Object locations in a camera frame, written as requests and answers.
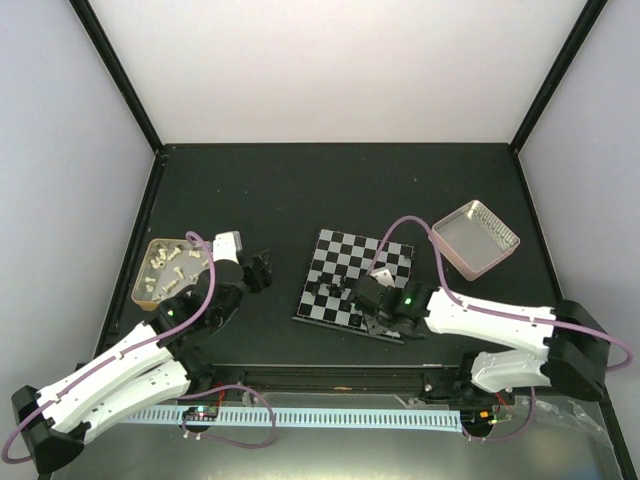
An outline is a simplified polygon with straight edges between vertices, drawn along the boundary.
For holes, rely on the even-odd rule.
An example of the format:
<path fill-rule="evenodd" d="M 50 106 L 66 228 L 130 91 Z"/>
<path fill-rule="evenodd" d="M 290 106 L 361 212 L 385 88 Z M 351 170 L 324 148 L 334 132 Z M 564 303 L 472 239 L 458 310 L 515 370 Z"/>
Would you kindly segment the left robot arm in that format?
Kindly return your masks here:
<path fill-rule="evenodd" d="M 105 430 L 149 406 L 221 395 L 198 344 L 228 323 L 246 295 L 271 284 L 270 251 L 246 263 L 217 260 L 195 283 L 161 301 L 151 319 L 68 377 L 17 390 L 11 401 L 28 461 L 39 474 L 51 474 Z"/>

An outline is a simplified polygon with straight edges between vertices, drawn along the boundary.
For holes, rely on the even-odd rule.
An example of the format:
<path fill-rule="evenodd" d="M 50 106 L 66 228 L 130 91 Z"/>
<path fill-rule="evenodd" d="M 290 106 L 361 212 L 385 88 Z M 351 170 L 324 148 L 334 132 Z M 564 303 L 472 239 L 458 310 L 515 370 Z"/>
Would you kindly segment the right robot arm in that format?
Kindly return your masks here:
<path fill-rule="evenodd" d="M 551 387 L 591 402 L 604 395 L 610 343 L 577 302 L 523 307 L 448 294 L 423 282 L 399 288 L 374 276 L 360 278 L 348 301 L 364 316 L 371 335 L 448 334 L 504 346 L 502 352 L 464 356 L 454 388 L 467 403 L 525 387 Z"/>

